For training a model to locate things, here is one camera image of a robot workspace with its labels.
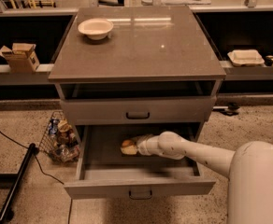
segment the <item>white bowl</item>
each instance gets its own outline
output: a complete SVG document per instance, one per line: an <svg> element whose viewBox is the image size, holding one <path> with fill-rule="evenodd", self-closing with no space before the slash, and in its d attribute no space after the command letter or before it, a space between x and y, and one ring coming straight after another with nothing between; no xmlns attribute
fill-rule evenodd
<svg viewBox="0 0 273 224"><path fill-rule="evenodd" d="M79 25L79 32L91 40L101 40L108 35L113 26L113 23L106 19L89 19Z"/></svg>

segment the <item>wire basket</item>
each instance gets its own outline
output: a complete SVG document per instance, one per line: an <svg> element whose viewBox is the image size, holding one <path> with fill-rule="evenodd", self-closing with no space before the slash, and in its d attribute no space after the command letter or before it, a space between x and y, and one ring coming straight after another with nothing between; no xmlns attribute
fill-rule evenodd
<svg viewBox="0 0 273 224"><path fill-rule="evenodd" d="M61 142L61 133L58 131L57 125L63 120L65 120L63 111L54 111L52 113L48 126L43 133L39 151L46 153L53 161L76 161L79 156L78 143L73 141L69 145Z"/></svg>

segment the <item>speckled floor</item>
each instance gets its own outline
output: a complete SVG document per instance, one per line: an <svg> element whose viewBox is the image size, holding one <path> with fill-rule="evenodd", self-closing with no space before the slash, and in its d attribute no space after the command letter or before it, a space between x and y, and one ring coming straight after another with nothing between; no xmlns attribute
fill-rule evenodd
<svg viewBox="0 0 273 224"><path fill-rule="evenodd" d="M235 150L252 140L273 144L273 97L223 97L219 105L237 102L239 114L233 117L212 112L199 142ZM40 143L57 100L0 102L0 130L28 146ZM16 173L26 149L18 147L0 134L0 173ZM45 173L63 182L74 180L76 164L53 163L45 154L37 155ZM130 199L90 199L74 201L69 215L70 197L64 187L43 175L32 159L22 186L12 206L15 212L10 223L225 223L227 179L201 167L204 176L215 179L209 195ZM7 196L0 189L0 210Z"/></svg>

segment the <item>drawer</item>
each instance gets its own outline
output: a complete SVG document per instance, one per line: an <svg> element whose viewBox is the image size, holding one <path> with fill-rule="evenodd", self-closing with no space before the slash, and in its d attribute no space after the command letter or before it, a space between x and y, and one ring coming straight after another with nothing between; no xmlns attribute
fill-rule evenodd
<svg viewBox="0 0 273 224"><path fill-rule="evenodd" d="M192 122L208 120L216 98L66 100L65 116L73 124Z"/></svg>
<svg viewBox="0 0 273 224"><path fill-rule="evenodd" d="M198 123L130 124L85 126L77 180L65 183L73 199L208 194L214 180L200 173L196 162L153 156L124 156L124 139L173 131L192 139Z"/></svg>

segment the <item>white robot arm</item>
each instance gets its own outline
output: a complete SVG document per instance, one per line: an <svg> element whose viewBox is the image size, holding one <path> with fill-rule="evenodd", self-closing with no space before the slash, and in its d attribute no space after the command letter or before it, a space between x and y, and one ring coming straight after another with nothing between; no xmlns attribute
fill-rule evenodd
<svg viewBox="0 0 273 224"><path fill-rule="evenodd" d="M273 223L273 145L254 141L231 151L172 132L139 136L133 143L142 155L176 160L186 156L227 177L228 224Z"/></svg>

